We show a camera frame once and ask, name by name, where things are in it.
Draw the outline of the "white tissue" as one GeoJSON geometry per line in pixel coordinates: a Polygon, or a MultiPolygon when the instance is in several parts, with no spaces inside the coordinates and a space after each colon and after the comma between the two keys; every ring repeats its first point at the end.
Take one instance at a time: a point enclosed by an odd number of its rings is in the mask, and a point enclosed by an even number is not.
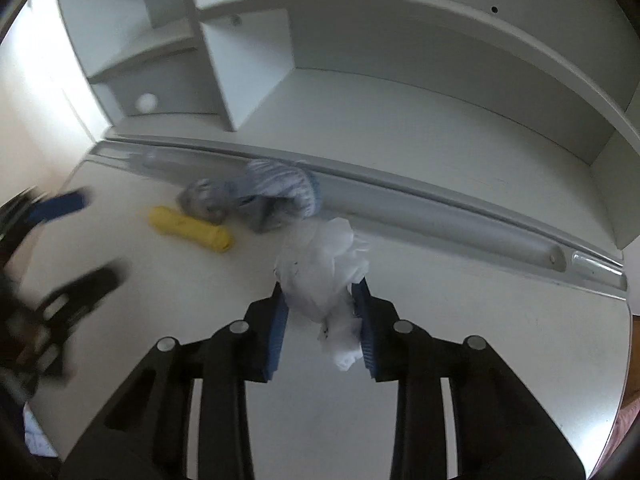
{"type": "Polygon", "coordinates": [[[274,267],[286,303],[319,326],[320,347],[342,372],[362,358],[352,288],[369,272],[368,252],[347,219],[308,219],[288,231],[274,267]]]}

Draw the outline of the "yellow wrapper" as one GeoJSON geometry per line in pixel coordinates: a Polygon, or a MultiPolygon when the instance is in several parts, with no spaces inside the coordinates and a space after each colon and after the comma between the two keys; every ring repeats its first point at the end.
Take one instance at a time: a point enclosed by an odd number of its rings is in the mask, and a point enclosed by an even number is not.
{"type": "Polygon", "coordinates": [[[213,252],[228,252],[234,244],[233,236],[225,226],[189,217],[175,209],[153,207],[148,219],[150,226],[160,234],[180,237],[213,252]]]}

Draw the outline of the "blue striped crumpled cloth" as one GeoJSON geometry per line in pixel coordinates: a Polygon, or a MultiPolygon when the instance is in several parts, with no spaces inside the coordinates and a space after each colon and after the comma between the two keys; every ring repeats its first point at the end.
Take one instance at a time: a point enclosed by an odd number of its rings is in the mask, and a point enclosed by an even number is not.
{"type": "Polygon", "coordinates": [[[322,207],[320,183],[299,166],[254,159],[236,177],[201,179],[177,197],[189,217],[219,226],[240,218],[256,233],[269,232],[316,216],[322,207]]]}

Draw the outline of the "grey desk hutch shelf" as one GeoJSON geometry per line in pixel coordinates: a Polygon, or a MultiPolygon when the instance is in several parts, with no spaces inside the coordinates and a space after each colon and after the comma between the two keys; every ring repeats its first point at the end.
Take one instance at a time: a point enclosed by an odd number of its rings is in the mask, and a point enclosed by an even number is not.
{"type": "Polygon", "coordinates": [[[121,138],[398,174],[617,254],[639,235],[634,0],[58,0],[121,138]]]}

